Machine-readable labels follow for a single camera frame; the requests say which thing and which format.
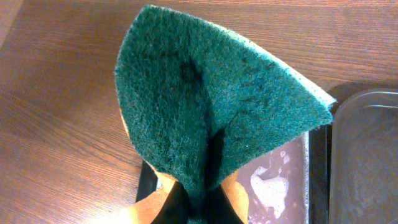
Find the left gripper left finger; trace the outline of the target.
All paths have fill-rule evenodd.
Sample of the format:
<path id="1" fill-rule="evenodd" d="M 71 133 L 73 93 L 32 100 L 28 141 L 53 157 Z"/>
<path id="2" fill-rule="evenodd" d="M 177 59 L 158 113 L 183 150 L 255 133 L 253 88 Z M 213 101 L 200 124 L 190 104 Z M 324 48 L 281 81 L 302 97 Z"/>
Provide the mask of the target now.
<path id="1" fill-rule="evenodd" d="M 176 182 L 152 224 L 187 224 L 189 213 L 187 191 L 180 182 Z"/>

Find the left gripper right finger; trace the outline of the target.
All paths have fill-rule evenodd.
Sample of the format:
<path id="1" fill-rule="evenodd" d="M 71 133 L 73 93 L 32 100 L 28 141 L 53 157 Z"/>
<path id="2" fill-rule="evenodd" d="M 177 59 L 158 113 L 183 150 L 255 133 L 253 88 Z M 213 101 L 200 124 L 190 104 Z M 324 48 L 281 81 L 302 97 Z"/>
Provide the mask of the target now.
<path id="1" fill-rule="evenodd" d="M 206 194 L 203 216 L 207 224 L 243 224 L 220 185 Z"/>

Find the green yellow sponge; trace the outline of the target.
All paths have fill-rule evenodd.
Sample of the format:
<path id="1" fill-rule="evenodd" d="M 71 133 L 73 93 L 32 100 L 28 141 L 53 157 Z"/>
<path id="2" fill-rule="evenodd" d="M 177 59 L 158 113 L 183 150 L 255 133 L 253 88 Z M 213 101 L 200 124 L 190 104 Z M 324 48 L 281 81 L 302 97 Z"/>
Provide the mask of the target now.
<path id="1" fill-rule="evenodd" d="M 328 124 L 334 98 L 254 42 L 203 19 L 146 5 L 114 71 L 132 145 L 187 191 L 187 223 L 206 194 L 251 160 Z"/>

